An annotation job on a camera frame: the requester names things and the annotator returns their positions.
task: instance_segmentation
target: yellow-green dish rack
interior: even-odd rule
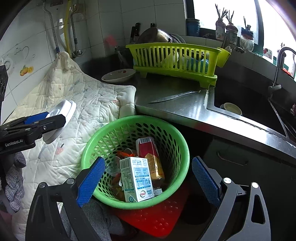
[[[230,55],[224,49],[193,44],[147,43],[127,45],[126,48],[130,49],[133,68],[141,77],[154,73],[192,79],[206,89],[216,84],[216,65],[223,67]]]

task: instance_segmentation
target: green plastic basket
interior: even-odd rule
[[[221,63],[226,57],[220,54],[221,49],[193,44],[146,43],[126,45],[126,48],[130,49],[135,60],[133,68],[140,71],[141,77],[154,73],[192,79],[206,89],[215,86],[217,60]]]
[[[122,202],[110,190],[111,176],[104,172],[94,196],[101,202],[121,209],[142,209],[156,205],[171,196],[182,184],[189,167],[189,149],[182,134],[171,124],[149,116],[129,116],[113,121],[98,130],[87,143],[81,168],[89,168],[101,156],[106,164],[117,150],[135,149],[138,138],[152,136],[159,152],[168,188],[159,196],[141,202]]]

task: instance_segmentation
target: screw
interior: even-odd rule
[[[40,183],[40,184],[39,184],[39,187],[40,187],[40,188],[44,188],[44,187],[45,187],[45,183]]]
[[[258,188],[259,185],[258,185],[258,183],[252,183],[252,187],[253,187],[253,188]]]
[[[67,184],[73,184],[74,183],[74,178],[69,178],[69,179],[67,179]]]
[[[226,184],[230,184],[230,183],[231,183],[231,179],[228,178],[228,177],[225,177],[225,178],[223,179],[223,182],[225,182]]]

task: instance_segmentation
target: window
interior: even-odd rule
[[[277,50],[281,48],[281,43],[296,50],[296,41],[281,16],[266,0],[259,0],[259,4],[263,19],[264,48],[270,49],[275,57],[277,57]],[[284,63],[290,70],[293,63],[292,52],[285,51],[285,53],[287,56]]]
[[[246,18],[246,23],[251,25],[251,31],[254,33],[254,42],[258,44],[258,21],[257,12],[254,0],[245,0],[240,2],[240,4],[234,4],[233,0],[193,0],[194,4],[194,14],[195,18],[199,19],[201,28],[216,29],[216,21],[218,19],[215,4],[218,5],[218,9],[223,8],[234,11],[232,23],[238,29],[238,36],[240,36],[241,27],[244,26],[244,17]],[[226,18],[223,22],[227,25],[228,21]]]

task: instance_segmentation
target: stainless steel countertop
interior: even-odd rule
[[[129,83],[137,89],[138,113],[158,117],[251,147],[296,165],[296,146],[266,130],[207,109],[208,91],[199,83],[176,77],[138,73]],[[150,101],[187,91],[198,91],[173,100],[149,104]]]

